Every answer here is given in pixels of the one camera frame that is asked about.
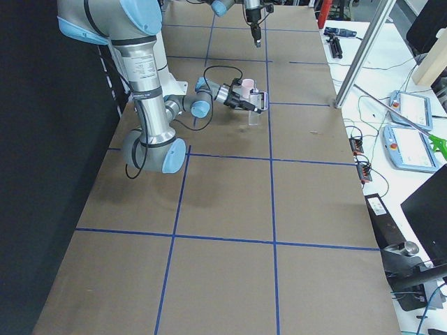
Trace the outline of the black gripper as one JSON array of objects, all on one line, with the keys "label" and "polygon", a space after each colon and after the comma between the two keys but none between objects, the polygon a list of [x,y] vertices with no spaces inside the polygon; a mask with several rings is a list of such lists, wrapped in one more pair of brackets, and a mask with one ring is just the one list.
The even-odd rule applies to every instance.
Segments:
[{"label": "black gripper", "polygon": [[250,26],[251,36],[257,48],[261,46],[261,28],[259,27],[259,22],[261,21],[261,10],[261,5],[255,7],[244,7],[245,20]]},{"label": "black gripper", "polygon": [[[261,110],[254,104],[242,100],[241,94],[237,93],[234,88],[239,88],[242,85],[242,79],[234,78],[230,85],[223,84],[223,88],[227,89],[227,96],[224,99],[223,104],[233,109],[243,109],[246,111],[261,113]],[[252,89],[249,93],[250,99],[258,99],[259,90]]]}]

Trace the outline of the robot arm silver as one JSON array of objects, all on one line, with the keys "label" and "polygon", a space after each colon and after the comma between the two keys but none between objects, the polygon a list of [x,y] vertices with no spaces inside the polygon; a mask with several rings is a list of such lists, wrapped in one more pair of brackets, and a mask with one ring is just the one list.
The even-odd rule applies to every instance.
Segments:
[{"label": "robot arm silver", "polygon": [[244,0],[244,1],[232,1],[232,0],[214,0],[214,1],[187,1],[187,3],[199,5],[207,4],[211,7],[214,14],[218,17],[223,17],[236,3],[242,5],[242,16],[245,24],[250,28],[251,37],[253,38],[254,45],[257,48],[261,47],[261,23],[263,22],[262,11],[266,5],[259,0]]},{"label": "robot arm silver", "polygon": [[125,137],[122,151],[126,164],[138,171],[173,174],[180,170],[186,144],[171,123],[183,112],[200,119],[211,117],[214,102],[251,114],[268,108],[268,93],[243,77],[219,85],[202,76],[195,95],[188,95],[188,84],[177,81],[168,68],[161,1],[58,1],[57,5],[63,35],[111,45],[120,54],[141,124]]}]

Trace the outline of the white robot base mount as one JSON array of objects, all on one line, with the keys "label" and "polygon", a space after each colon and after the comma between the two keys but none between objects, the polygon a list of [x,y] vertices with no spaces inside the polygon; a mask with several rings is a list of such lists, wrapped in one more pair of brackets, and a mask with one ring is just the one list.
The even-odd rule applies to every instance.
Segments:
[{"label": "white robot base mount", "polygon": [[184,96],[188,90],[188,82],[177,80],[169,71],[161,76],[163,95]]}]

